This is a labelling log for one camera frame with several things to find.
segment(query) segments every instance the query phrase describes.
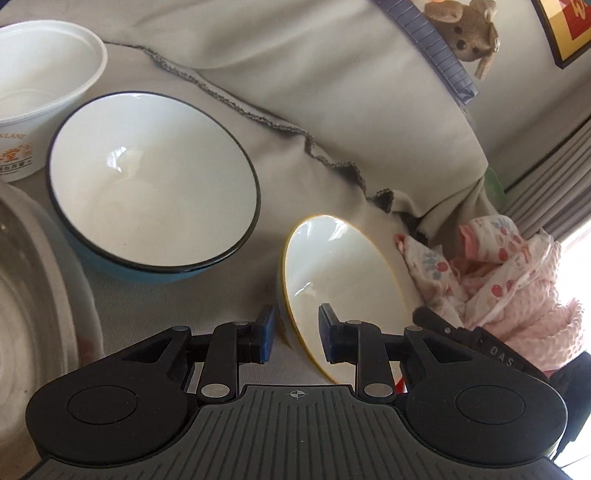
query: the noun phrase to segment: bowl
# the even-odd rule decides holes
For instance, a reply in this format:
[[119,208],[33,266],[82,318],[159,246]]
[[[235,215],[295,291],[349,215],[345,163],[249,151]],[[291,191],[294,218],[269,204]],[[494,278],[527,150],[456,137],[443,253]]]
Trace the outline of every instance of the bowl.
[[51,137],[100,78],[104,43],[57,20],[0,28],[0,178],[14,181],[45,165]]
[[52,140],[51,201],[74,247],[128,281],[166,283],[235,253],[261,208],[256,172],[220,123],[180,100],[91,100]]
[[54,245],[35,213],[22,193],[0,181],[2,479],[20,478],[39,460],[25,426],[28,400],[82,363],[71,299]]
[[[320,215],[297,225],[285,244],[278,278],[288,343],[332,383],[354,385],[355,366],[326,361],[318,323],[322,303],[330,303],[341,322],[370,322],[382,333],[402,335],[412,324],[388,262],[360,230],[339,218]],[[398,363],[391,366],[398,382]]]
[[[57,260],[72,311],[80,366],[100,360],[105,356],[102,327],[92,289],[78,257],[66,241],[56,220],[43,207],[22,190],[15,187],[11,187],[11,190],[35,216]],[[0,186],[0,200],[3,191],[4,188]]]

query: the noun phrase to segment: baby clothing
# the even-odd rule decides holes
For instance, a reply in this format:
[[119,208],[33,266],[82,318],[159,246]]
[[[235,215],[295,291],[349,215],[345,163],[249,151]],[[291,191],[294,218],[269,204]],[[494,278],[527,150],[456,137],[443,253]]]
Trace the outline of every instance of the baby clothing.
[[396,238],[428,307],[455,327],[484,327],[542,371],[581,353],[582,305],[561,304],[556,289],[559,242],[544,231],[526,241],[502,215],[474,219],[460,236],[465,257],[450,262],[410,236]]

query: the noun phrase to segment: white ceramic bowl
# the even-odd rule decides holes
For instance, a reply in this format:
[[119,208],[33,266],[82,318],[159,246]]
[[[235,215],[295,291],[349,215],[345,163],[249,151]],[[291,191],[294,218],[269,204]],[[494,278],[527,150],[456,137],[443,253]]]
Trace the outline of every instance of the white ceramic bowl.
[[48,179],[68,230],[127,280],[178,280],[223,260],[260,210],[237,140],[194,106],[154,93],[106,95],[71,114],[50,148]]
[[[324,357],[318,307],[330,303],[341,322],[363,320],[382,333],[402,335],[412,324],[388,263],[351,224],[321,215],[300,223],[284,248],[279,304],[289,344],[306,354],[328,380],[355,384],[355,366],[331,365]],[[394,380],[402,378],[391,362]]]
[[105,45],[90,30],[57,20],[0,28],[0,178],[39,170],[57,126],[100,78]]

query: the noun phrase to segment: green object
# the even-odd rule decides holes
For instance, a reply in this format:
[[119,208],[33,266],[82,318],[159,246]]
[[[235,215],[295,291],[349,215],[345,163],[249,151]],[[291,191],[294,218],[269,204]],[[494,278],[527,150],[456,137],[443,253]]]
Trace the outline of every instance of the green object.
[[507,198],[495,171],[490,167],[484,173],[484,189],[492,206],[496,210],[500,210],[505,205]]

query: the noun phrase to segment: round black disc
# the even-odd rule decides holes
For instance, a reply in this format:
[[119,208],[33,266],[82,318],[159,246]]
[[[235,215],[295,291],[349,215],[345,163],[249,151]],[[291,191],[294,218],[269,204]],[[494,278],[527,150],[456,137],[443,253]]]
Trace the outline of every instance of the round black disc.
[[101,362],[54,380],[29,402],[27,426],[44,453],[116,465],[155,452],[184,426],[187,397],[156,364]]
[[498,466],[549,455],[567,419],[549,385],[501,364],[483,372],[470,361],[430,369],[408,393],[405,415],[435,450]]

